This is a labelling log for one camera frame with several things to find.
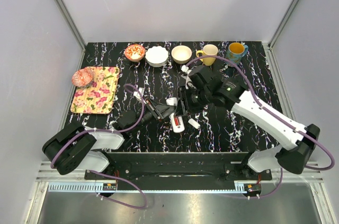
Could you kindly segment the white remote control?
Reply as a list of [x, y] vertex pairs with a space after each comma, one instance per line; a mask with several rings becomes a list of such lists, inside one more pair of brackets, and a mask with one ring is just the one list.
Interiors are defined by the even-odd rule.
[[[176, 97], [170, 97], [166, 100], [167, 105], [177, 107], [177, 103], [178, 103], [178, 101], [177, 101]], [[178, 117], [173, 112], [173, 113], [170, 114], [169, 118], [170, 118], [170, 122], [171, 122], [172, 129], [173, 129], [174, 133], [181, 133], [185, 130], [182, 117]]]

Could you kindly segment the red orange battery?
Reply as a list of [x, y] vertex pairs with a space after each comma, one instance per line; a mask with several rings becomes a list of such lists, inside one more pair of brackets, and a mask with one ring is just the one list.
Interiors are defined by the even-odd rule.
[[178, 119], [177, 117], [174, 118], [174, 121], [175, 121], [175, 125], [176, 125], [176, 126], [179, 126], [179, 125], [180, 125], [179, 119]]

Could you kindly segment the white battery cover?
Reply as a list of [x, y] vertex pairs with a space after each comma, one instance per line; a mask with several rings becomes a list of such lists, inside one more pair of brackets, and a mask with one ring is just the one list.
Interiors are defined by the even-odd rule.
[[197, 121], [195, 121], [194, 119], [192, 119], [192, 118], [190, 118], [190, 119], [188, 120], [188, 123], [189, 123], [192, 127], [194, 127], [195, 129], [199, 129], [199, 128], [200, 128], [200, 124], [199, 124]]

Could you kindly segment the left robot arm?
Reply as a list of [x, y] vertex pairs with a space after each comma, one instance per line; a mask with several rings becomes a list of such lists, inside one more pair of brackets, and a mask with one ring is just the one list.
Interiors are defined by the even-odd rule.
[[156, 103], [151, 99], [141, 101], [141, 112], [125, 111], [117, 120], [117, 128], [112, 130], [85, 127], [79, 122], [66, 125], [43, 146], [42, 152], [51, 161], [51, 168], [60, 175], [66, 175], [75, 169], [95, 169], [103, 179], [114, 175], [115, 167], [108, 158], [97, 153], [99, 149], [119, 149], [124, 143], [124, 133], [129, 133], [154, 120], [172, 118], [178, 100], [168, 98], [166, 103]]

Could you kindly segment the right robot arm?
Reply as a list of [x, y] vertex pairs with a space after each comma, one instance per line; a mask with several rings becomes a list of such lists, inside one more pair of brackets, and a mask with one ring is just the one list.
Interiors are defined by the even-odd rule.
[[204, 65], [192, 70], [183, 65], [181, 70], [187, 78], [186, 85], [179, 89], [179, 114], [199, 113], [206, 105], [213, 104], [245, 117], [279, 143], [247, 155], [240, 170], [244, 178], [252, 180], [266, 169], [279, 167], [293, 174], [303, 172], [315, 149], [307, 136], [317, 139], [318, 126], [305, 126], [289, 119], [252, 94], [243, 82], [232, 77], [224, 79]]

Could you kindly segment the yellow mug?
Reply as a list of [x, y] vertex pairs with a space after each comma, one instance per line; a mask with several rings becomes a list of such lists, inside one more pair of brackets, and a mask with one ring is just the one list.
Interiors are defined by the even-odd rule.
[[215, 62], [216, 60], [215, 56], [217, 56], [217, 54], [218, 47], [213, 44], [207, 44], [203, 47], [202, 50], [196, 51], [197, 57], [208, 56], [206, 58], [200, 59], [202, 63], [206, 66], [211, 66]]

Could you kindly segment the cream round bowl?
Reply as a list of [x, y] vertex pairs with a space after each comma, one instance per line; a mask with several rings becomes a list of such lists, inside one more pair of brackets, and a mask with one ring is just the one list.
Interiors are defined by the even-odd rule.
[[177, 64], [183, 65], [191, 59], [192, 51], [189, 47], [180, 45], [172, 49], [171, 56]]

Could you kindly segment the blue butterfly mug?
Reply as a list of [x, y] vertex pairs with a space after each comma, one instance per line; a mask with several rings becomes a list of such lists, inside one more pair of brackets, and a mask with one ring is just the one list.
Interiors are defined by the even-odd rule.
[[248, 46], [239, 42], [233, 42], [228, 46], [226, 58], [236, 65], [239, 65], [241, 59], [247, 54]]

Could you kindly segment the white scalloped bowl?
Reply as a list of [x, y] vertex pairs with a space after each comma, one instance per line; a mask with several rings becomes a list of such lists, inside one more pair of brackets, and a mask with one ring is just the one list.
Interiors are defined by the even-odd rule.
[[162, 67], [167, 63], [168, 51], [161, 46], [151, 47], [146, 51], [145, 59], [152, 67]]

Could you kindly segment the red patterned small bowl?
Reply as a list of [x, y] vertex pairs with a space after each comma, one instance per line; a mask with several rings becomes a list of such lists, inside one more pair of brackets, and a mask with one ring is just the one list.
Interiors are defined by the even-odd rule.
[[145, 48], [139, 44], [132, 44], [125, 49], [124, 55], [128, 60], [138, 62], [143, 59]]

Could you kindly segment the floral rectangular tray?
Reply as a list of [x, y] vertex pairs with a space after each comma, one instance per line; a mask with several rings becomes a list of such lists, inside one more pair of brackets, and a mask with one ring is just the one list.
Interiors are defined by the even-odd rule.
[[88, 66], [94, 79], [87, 87], [76, 87], [70, 106], [72, 113], [108, 114], [112, 111], [118, 86], [118, 67]]

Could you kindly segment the pink patterned bowl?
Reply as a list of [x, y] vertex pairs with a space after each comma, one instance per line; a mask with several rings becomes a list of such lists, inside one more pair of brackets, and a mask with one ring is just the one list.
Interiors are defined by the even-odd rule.
[[72, 76], [72, 83], [76, 87], [87, 87], [92, 83], [94, 74], [90, 68], [83, 68], [78, 70]]

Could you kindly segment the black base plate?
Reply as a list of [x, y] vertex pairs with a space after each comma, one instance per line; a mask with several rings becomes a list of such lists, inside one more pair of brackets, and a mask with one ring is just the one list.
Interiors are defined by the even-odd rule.
[[107, 181], [116, 175], [147, 191], [207, 191], [235, 189], [236, 181], [272, 180], [244, 165], [247, 153], [110, 153], [102, 175], [85, 172], [86, 180]]

